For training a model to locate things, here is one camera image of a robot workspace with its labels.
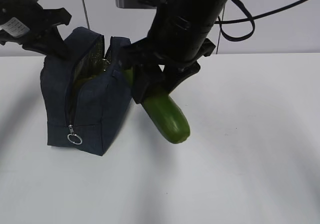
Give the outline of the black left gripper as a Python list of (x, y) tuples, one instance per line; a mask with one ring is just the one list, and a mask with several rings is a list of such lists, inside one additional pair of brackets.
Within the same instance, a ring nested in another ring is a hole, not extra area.
[(65, 8), (44, 9), (38, 0), (0, 0), (0, 44), (17, 43), (27, 51), (67, 59), (69, 48), (58, 26), (69, 25), (71, 18)]

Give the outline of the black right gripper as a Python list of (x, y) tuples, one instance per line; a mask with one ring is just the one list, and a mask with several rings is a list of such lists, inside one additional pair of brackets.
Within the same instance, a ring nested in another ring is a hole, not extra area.
[[(193, 58), (178, 60), (162, 52), (146, 37), (122, 46), (116, 60), (124, 70), (133, 66), (131, 95), (136, 104), (141, 104), (159, 84), (162, 83), (161, 87), (170, 94), (183, 81), (197, 74), (201, 69), (198, 59), (209, 57), (215, 48), (216, 45), (206, 38)], [(159, 65), (165, 66), (163, 72)]]

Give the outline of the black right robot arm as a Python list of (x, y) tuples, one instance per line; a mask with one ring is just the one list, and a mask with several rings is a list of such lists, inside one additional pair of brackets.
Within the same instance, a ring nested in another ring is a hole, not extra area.
[(115, 0), (121, 9), (156, 9), (147, 36), (121, 49), (120, 64), (132, 70), (138, 104), (157, 89), (171, 93), (200, 71), (198, 59), (215, 45), (207, 38), (227, 0)]

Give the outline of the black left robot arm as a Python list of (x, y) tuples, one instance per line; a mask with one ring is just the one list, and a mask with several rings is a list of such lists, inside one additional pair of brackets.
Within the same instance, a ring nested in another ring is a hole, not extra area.
[(66, 59), (69, 49), (57, 26), (69, 25), (65, 8), (44, 9), (39, 0), (0, 0), (0, 44)]

